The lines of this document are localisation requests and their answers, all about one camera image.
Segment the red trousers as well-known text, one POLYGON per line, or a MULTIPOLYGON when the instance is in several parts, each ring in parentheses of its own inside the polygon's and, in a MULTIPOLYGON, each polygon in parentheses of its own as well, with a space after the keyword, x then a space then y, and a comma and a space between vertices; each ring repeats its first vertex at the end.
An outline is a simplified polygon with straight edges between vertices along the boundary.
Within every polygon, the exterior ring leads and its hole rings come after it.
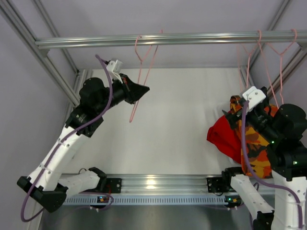
POLYGON ((209 128, 207 141, 214 144, 221 153, 234 162, 241 164, 241 141, 236 132, 231 129, 225 115, 209 128))

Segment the orange patterned garment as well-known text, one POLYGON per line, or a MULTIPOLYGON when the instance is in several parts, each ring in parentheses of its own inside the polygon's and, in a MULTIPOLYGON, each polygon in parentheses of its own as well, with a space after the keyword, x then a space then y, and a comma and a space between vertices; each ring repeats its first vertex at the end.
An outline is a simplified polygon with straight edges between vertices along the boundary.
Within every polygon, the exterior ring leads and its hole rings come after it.
MULTIPOLYGON (((235 95, 230 98, 230 112, 234 113, 239 109, 242 109, 242 106, 239 104, 240 96, 235 95)), ((264 111, 268 114, 271 111, 271 115, 275 116, 278 108, 270 104, 270 107, 266 107, 264 111)), ((242 121, 238 122, 238 127, 233 129, 239 139, 241 140, 241 126, 242 121)), ((258 132, 254 130, 254 128, 248 124, 246 124, 246 147, 248 154, 248 161, 253 169, 254 173, 262 179, 272 178, 272 169, 271 164, 267 158, 266 147, 269 144, 262 136, 259 135, 258 132)), ((245 164, 245 157, 243 154, 243 150, 241 149, 241 167, 242 171, 247 176, 252 176, 249 171, 247 165, 245 164)))

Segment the pink hanger of blue garment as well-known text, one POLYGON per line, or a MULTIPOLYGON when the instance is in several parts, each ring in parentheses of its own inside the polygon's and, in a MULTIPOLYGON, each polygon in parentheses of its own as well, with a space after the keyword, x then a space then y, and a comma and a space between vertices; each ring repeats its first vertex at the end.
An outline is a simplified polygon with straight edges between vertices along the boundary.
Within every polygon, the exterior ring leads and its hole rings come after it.
POLYGON ((279 68, 279 71, 280 71, 279 72, 280 90, 279 90, 279 96, 281 98, 281 104, 284 104, 284 99, 283 99, 283 57, 284 57, 285 53, 290 49, 290 47, 297 40, 297 30, 291 29, 291 31, 294 33, 294 39, 282 52, 278 52, 271 43, 266 43, 280 57, 280 65, 279 65, 279 67, 280 67, 279 68))

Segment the pink hanger of red trousers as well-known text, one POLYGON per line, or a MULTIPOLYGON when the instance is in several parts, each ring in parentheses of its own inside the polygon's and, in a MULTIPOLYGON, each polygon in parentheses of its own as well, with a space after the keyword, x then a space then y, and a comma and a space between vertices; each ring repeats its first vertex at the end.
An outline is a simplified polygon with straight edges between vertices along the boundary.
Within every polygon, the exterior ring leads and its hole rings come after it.
POLYGON ((264 61, 264 66, 265 66, 265 70, 266 70, 266 73, 267 73, 267 77, 268 77, 268 81, 269 81, 269 85, 270 85, 270 89, 272 90, 272 95, 273 95, 273 98, 275 100, 275 103, 276 103, 276 106, 277 108, 279 108, 279 105, 278 105, 278 102, 277 102, 277 99, 276 99, 276 96, 275 96, 275 92, 274 92, 274 89, 272 87, 272 80, 271 80, 271 77, 270 77, 270 74, 269 74, 269 71, 268 71, 268 66, 267 66, 267 61, 266 61, 266 57, 262 51, 262 47, 261 47, 261 39, 262 39, 262 31, 261 30, 258 30, 257 31, 259 37, 258 39, 256 40, 256 45, 253 47, 252 50, 250 50, 248 52, 248 50, 246 49, 246 47, 241 44, 241 46, 243 47, 245 53, 247 54, 248 56, 248 62, 247 62, 247 76, 246 76, 246 83, 245 84, 242 84, 244 86, 244 89, 248 89, 248 86, 249 86, 249 69, 250 69, 250 60, 251 60, 251 56, 254 54, 254 52, 256 51, 256 48, 260 48, 260 53, 262 55, 262 58, 263 58, 263 61, 264 61))

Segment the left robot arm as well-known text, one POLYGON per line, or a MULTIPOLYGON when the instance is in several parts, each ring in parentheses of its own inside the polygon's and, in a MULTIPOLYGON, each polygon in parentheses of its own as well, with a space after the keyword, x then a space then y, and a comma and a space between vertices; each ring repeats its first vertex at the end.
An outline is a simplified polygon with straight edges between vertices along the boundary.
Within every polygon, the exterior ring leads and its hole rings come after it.
POLYGON ((61 176, 79 148, 103 123, 107 110, 122 101, 134 104, 150 90, 125 74, 119 76, 118 80, 108 79, 108 87, 100 78, 84 82, 79 91, 80 104, 71 112, 52 150, 29 176, 17 181, 17 185, 49 213, 58 210, 68 197, 82 192, 107 191, 107 174, 96 167, 66 179, 61 176))

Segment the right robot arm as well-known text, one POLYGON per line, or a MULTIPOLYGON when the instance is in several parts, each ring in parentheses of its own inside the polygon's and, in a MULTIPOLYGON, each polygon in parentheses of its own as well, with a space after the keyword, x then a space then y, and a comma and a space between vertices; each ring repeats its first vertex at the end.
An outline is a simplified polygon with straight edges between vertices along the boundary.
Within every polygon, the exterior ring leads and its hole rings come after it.
POLYGON ((275 191, 274 205, 269 205, 256 190, 250 177, 236 172, 228 177, 247 207, 256 230, 304 230, 307 196, 307 149, 301 142, 307 128, 307 115, 297 105, 281 105, 276 114, 271 107, 265 87, 245 89, 238 101, 240 109, 225 113, 231 128, 241 126, 241 148, 248 169, 246 125, 250 125, 268 145, 267 157, 272 169, 273 183, 252 177, 275 191))

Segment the right aluminium frame post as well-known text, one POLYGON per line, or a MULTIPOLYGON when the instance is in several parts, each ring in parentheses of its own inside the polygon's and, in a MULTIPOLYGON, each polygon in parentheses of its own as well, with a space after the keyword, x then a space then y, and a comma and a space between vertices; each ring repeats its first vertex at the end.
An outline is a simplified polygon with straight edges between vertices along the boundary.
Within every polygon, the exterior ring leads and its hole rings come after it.
POLYGON ((254 50, 252 56, 248 59, 248 64, 241 68, 240 73, 246 74, 245 84, 247 86, 252 86, 254 84, 252 74, 250 73, 250 68, 254 66, 257 59, 262 52, 262 49, 266 46, 266 43, 287 43, 295 41, 299 45, 299 51, 305 48, 307 45, 307 31, 298 30, 297 32, 293 30, 277 31, 276 28, 281 23, 283 17, 286 15, 287 10, 295 3, 295 0, 283 0, 274 14, 271 22, 266 31, 262 32, 262 37, 260 43, 256 44, 256 49, 254 50))

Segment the aluminium frame post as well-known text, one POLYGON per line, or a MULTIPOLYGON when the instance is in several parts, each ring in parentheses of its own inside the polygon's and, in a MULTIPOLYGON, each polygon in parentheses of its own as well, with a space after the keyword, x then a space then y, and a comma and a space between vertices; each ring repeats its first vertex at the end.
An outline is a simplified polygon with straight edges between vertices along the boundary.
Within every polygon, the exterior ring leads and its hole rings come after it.
POLYGON ((305 48, 307 45, 307 31, 298 30, 297 32, 293 30, 277 31, 276 28, 281 23, 283 17, 286 15, 287 10, 295 3, 295 0, 283 0, 274 14, 271 22, 266 31, 262 32, 262 37, 260 43, 256 44, 256 49, 254 50, 252 56, 248 59, 248 64, 241 68, 240 73, 246 74, 245 84, 247 86, 252 86, 254 84, 252 74, 250 73, 250 68, 254 66, 257 59, 262 52, 262 49, 266 46, 266 43, 287 43, 295 41, 299 45, 299 51, 305 48))
POLYGON ((26 23, 26 20, 20 14, 14 3, 10 0, 2 0, 0 2, 0 14, 44 69, 46 74, 54 81, 65 96, 67 96, 69 102, 73 106, 77 106, 79 104, 77 94, 60 74, 51 58, 47 55, 48 52, 39 49, 35 43, 35 34, 31 31, 30 26, 26 23))

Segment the aluminium hanging rail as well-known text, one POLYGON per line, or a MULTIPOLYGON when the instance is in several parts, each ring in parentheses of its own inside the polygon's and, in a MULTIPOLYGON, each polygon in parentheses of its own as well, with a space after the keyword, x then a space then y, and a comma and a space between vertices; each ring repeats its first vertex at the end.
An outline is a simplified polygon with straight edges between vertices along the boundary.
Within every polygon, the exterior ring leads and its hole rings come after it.
POLYGON ((162 46, 199 44, 255 44, 257 32, 108 35, 101 37, 38 38, 39 49, 64 49, 110 46, 162 46))

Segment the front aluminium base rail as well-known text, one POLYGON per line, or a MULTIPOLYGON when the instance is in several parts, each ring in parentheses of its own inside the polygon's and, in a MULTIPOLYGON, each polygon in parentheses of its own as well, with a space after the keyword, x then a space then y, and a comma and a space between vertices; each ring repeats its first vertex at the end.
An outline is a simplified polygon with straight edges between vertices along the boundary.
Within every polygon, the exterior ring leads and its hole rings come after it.
MULTIPOLYGON (((109 174, 103 193, 112 195, 210 195, 207 179, 215 175, 109 174)), ((59 184, 68 188, 68 197, 80 193, 102 193, 94 188, 100 178, 92 171, 63 174, 59 184)))

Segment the left aluminium frame post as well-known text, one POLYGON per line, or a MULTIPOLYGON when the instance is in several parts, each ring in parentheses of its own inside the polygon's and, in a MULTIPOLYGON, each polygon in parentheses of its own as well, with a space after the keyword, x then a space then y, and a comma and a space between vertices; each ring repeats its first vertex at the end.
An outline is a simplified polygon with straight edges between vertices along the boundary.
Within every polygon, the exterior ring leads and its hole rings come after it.
POLYGON ((77 106, 79 104, 77 94, 60 74, 51 58, 47 55, 48 52, 39 49, 35 43, 35 34, 31 31, 30 26, 26 23, 26 20, 20 14, 14 3, 10 0, 2 0, 0 2, 0 14, 44 69, 46 74, 54 81, 65 96, 67 96, 69 102, 73 106, 77 106))

